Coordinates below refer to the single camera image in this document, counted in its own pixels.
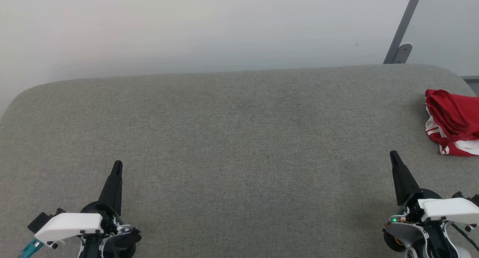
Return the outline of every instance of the white wall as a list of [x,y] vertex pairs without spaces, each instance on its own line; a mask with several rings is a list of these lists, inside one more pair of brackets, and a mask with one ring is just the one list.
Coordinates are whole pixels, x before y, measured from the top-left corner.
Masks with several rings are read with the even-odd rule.
[[409,64],[479,76],[479,0],[419,0],[402,42],[412,44]]
[[0,114],[84,77],[381,64],[409,0],[0,0]]

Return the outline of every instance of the orange wire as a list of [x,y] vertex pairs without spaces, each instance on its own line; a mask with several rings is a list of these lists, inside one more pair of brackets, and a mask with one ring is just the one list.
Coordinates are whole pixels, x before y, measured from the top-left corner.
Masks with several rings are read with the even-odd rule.
[[394,242],[398,244],[399,246],[404,246],[404,244],[401,243],[397,238],[394,237]]
[[406,224],[410,224],[410,223],[411,223],[411,222],[404,221],[404,220],[401,220],[401,219],[397,219],[396,222],[405,222]]

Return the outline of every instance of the gray upholstered table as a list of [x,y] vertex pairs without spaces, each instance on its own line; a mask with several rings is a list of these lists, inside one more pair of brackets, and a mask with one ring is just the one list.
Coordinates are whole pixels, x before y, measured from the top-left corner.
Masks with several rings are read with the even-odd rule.
[[390,150],[424,188],[479,192],[479,160],[440,155],[424,132],[427,88],[473,95],[447,70],[402,64],[31,88],[0,120],[2,257],[39,212],[96,200],[116,159],[135,257],[399,257],[381,233],[397,209]]

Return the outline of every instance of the metal bracket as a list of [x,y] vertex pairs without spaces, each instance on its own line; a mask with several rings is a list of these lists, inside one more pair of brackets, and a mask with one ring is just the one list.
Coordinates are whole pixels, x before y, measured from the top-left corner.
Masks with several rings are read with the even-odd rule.
[[406,43],[397,49],[397,54],[392,61],[393,64],[405,64],[412,50],[412,44]]
[[479,76],[462,76],[467,83],[479,83]]

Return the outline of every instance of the red and white garment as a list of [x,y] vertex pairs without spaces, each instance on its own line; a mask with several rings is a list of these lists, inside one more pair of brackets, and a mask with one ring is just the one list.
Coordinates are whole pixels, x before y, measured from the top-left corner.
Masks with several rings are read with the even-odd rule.
[[426,132],[441,154],[479,156],[479,97],[426,91]]

